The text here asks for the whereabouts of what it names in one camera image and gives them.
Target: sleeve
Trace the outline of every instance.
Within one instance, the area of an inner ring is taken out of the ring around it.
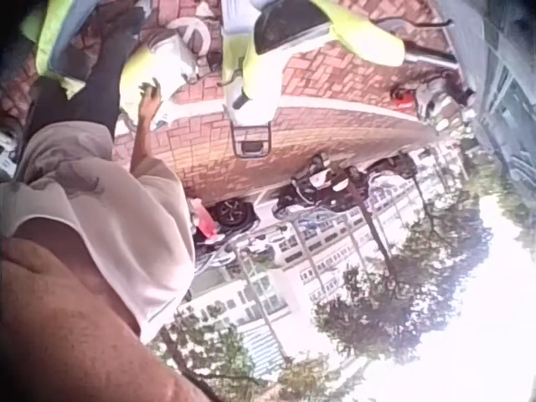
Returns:
[[[173,217],[187,247],[190,260],[194,263],[195,250],[190,210],[183,184],[177,174],[160,159],[146,157],[132,172],[132,175]]]

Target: black pants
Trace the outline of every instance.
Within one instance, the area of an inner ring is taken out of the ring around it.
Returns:
[[[129,10],[129,17],[143,21],[143,10]],[[112,139],[119,116],[119,84],[123,67],[137,40],[131,28],[115,31],[103,39],[99,59],[85,87],[70,100],[57,80],[39,79],[39,96],[33,104],[25,142],[42,128],[62,121],[90,121],[106,126]]]

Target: yellow scooter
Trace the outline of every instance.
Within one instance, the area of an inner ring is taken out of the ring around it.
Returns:
[[[222,12],[225,110],[234,153],[244,159],[270,152],[282,72],[295,53],[337,40],[375,64],[397,67],[422,61],[458,68],[451,54],[405,42],[329,0],[224,0]],[[259,138],[260,131],[264,138]]]

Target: building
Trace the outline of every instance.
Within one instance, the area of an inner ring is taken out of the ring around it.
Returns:
[[[453,153],[447,157],[450,162],[456,159]],[[420,172],[420,186],[427,198],[443,191],[439,178],[433,168]],[[375,191],[368,203],[390,250],[404,241],[406,226],[422,210],[411,181]],[[246,272],[247,277],[225,268],[208,269],[194,280],[193,300],[183,305],[207,320],[207,307],[220,306],[224,312],[217,327],[233,323],[243,333],[259,377],[273,374],[284,355],[308,351],[340,360],[329,339],[316,329],[313,310],[318,302],[338,292],[348,267],[369,267],[367,259],[380,257],[358,209],[314,224],[298,220],[284,225],[285,239],[273,245],[268,256],[252,255],[246,250],[247,241],[234,245],[239,273]]]

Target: person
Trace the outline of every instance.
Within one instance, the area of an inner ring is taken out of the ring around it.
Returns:
[[[51,252],[2,239],[0,400],[207,402]]]
[[[143,343],[172,321],[194,273],[183,186],[151,155],[157,83],[142,97],[130,172],[111,160],[121,72],[147,5],[140,0],[108,25],[70,100],[58,81],[41,80],[16,181],[0,185],[2,235],[51,252]]]

